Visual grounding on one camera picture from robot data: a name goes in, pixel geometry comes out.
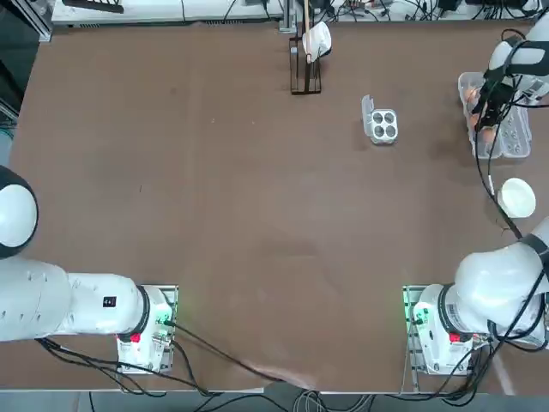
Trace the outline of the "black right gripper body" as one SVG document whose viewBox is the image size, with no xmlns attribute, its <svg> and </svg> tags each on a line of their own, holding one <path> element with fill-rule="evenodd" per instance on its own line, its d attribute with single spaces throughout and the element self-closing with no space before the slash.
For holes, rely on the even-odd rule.
<svg viewBox="0 0 549 412">
<path fill-rule="evenodd" d="M 475 106 L 475 113 L 479 115 L 475 128 L 491 128 L 499 124 L 512 98 L 512 86 L 503 83 L 485 83 L 480 89 Z"/>
</svg>

